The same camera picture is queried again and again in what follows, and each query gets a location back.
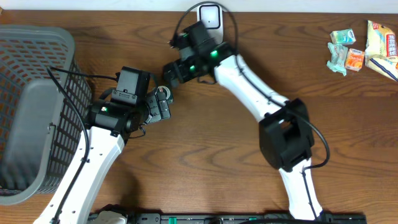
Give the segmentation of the dark green round-label box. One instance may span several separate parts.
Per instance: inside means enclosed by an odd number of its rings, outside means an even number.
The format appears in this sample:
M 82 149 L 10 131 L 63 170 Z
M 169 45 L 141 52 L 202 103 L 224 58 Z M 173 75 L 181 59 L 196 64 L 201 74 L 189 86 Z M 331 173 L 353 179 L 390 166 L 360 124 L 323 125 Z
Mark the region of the dark green round-label box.
M 169 86 L 165 85 L 158 86 L 158 92 L 162 92 L 165 94 L 165 99 L 167 100 L 168 104 L 172 104 L 174 102 L 172 89 Z

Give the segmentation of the teal wrapper packet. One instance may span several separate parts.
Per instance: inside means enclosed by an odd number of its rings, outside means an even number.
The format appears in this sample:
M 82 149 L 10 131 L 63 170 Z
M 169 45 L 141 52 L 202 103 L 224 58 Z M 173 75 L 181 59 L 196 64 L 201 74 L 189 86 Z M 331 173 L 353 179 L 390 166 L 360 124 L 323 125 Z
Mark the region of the teal wrapper packet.
M 345 61 L 348 54 L 348 48 L 341 44 L 333 44 L 329 42 L 327 44 L 328 49 L 331 53 L 331 60 L 327 61 L 327 67 L 333 72 L 339 72 L 343 76 L 346 76 L 347 71 L 345 68 Z

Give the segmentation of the green tissue pack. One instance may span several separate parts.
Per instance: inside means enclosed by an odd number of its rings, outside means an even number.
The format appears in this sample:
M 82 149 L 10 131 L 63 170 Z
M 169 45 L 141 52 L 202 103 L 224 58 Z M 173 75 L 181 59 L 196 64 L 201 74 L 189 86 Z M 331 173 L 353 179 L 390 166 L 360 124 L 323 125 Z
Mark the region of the green tissue pack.
M 335 30 L 330 33 L 333 44 L 351 45 L 356 42 L 352 29 Z

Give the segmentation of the orange snack packet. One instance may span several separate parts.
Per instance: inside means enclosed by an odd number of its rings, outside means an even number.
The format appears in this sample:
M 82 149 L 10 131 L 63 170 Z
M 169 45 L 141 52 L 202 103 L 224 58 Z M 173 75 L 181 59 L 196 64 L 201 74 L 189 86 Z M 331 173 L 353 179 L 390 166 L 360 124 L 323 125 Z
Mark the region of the orange snack packet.
M 360 71 L 363 66 L 364 55 L 363 51 L 349 49 L 346 56 L 345 68 L 355 72 Z

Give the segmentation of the yellow snack chip bag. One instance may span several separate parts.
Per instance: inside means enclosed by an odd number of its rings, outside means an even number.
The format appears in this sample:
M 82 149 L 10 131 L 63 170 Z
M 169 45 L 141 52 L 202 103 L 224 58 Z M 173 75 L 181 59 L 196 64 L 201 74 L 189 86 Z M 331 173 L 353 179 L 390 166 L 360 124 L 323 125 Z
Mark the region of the yellow snack chip bag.
M 368 20 L 365 66 L 397 81 L 396 34 L 387 26 Z

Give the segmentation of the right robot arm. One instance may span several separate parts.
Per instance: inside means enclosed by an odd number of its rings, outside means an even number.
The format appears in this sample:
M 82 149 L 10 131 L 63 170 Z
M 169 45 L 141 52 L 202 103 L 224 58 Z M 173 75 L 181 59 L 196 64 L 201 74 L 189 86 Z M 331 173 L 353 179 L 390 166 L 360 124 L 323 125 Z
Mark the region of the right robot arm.
M 164 67 L 171 84 L 211 75 L 229 90 L 254 116 L 259 125 L 259 147 L 265 160 L 279 171 L 294 219 L 319 221 L 318 202 L 311 170 L 314 135 L 319 130 L 309 121 L 305 104 L 275 92 L 246 64 L 238 51 L 222 44 L 193 44 L 170 41 L 180 57 Z

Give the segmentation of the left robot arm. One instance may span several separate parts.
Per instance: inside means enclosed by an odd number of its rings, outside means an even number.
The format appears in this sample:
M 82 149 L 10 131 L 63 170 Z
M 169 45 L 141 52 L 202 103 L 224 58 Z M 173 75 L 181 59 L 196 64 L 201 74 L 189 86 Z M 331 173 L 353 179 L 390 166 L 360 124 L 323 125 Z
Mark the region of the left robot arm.
M 36 223 L 87 223 L 104 178 L 131 133 L 170 117 L 165 86 L 145 93 L 139 105 L 127 105 L 117 95 L 130 93 L 110 88 L 92 104 L 72 162 Z

